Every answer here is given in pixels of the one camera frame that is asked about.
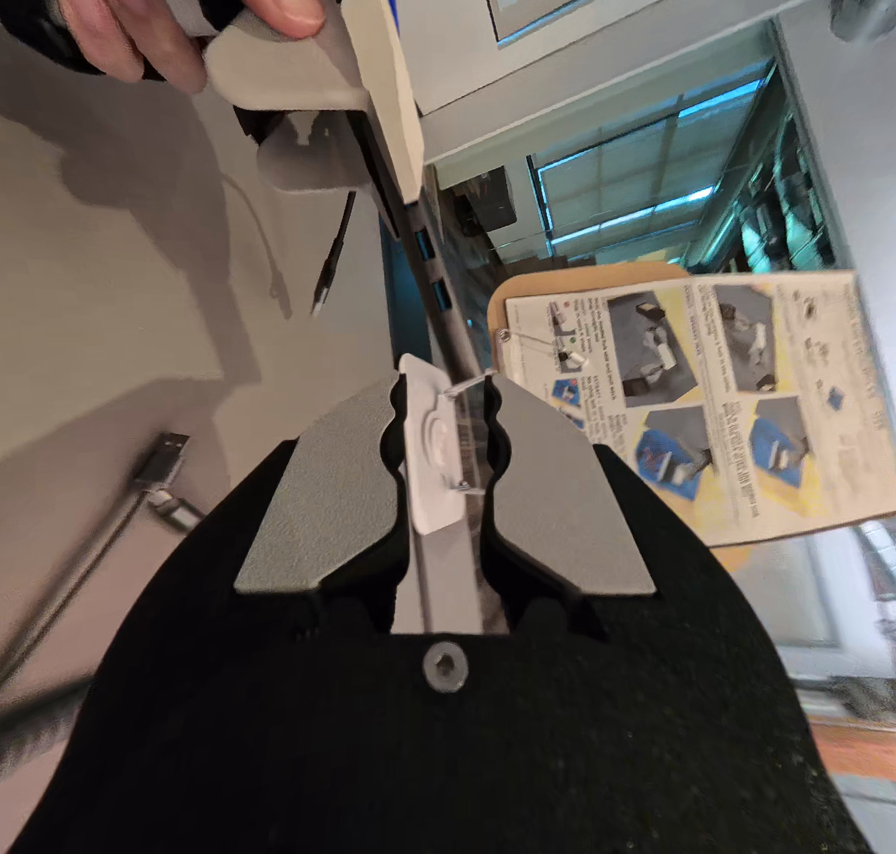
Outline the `person's left hand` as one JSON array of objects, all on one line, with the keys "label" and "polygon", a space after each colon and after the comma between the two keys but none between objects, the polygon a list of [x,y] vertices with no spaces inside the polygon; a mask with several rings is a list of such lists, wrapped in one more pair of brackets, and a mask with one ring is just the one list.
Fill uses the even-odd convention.
[{"label": "person's left hand", "polygon": [[[320,0],[197,0],[212,30],[249,8],[294,40],[314,36],[325,22]],[[2,27],[52,62],[126,83],[166,81],[187,95],[202,92],[207,73],[199,38],[190,35],[166,0],[1,0]]]}]

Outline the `printed instruction sheet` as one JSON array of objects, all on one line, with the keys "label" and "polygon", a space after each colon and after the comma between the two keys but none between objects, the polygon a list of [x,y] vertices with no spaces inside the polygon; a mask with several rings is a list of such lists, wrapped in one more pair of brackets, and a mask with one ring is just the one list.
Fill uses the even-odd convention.
[{"label": "printed instruction sheet", "polygon": [[894,439],[854,272],[527,292],[503,309],[502,369],[708,546],[894,517]]}]

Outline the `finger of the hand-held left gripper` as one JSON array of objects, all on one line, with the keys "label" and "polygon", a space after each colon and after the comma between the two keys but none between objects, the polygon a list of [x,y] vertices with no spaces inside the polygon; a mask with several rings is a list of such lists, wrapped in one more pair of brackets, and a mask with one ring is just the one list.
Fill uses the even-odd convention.
[{"label": "finger of the hand-held left gripper", "polygon": [[342,0],[366,106],[347,114],[378,208],[393,238],[411,228],[423,187],[424,137],[388,0]]}]

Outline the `grey usb hub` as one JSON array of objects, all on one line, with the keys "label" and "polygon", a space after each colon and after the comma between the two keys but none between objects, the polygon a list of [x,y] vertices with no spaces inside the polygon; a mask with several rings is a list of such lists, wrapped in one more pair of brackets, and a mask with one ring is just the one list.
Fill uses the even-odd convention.
[{"label": "grey usb hub", "polygon": [[424,191],[413,203],[402,205],[396,227],[445,371],[453,382],[472,380],[482,373],[482,365],[442,255],[434,213]]}]

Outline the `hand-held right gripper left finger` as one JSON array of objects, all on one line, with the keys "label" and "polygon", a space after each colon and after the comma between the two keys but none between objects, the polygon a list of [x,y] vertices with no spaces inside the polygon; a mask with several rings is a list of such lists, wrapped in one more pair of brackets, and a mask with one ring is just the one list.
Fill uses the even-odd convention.
[{"label": "hand-held right gripper left finger", "polygon": [[398,483],[381,444],[396,417],[398,381],[388,374],[300,435],[234,581],[237,593],[318,590],[393,529]]}]

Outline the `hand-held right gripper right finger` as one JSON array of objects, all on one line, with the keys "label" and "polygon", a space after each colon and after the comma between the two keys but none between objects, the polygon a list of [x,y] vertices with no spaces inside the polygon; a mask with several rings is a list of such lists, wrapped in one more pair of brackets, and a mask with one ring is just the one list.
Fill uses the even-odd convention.
[{"label": "hand-held right gripper right finger", "polygon": [[586,434],[509,378],[489,380],[510,449],[492,493],[500,540],[563,591],[651,597],[656,586]]}]

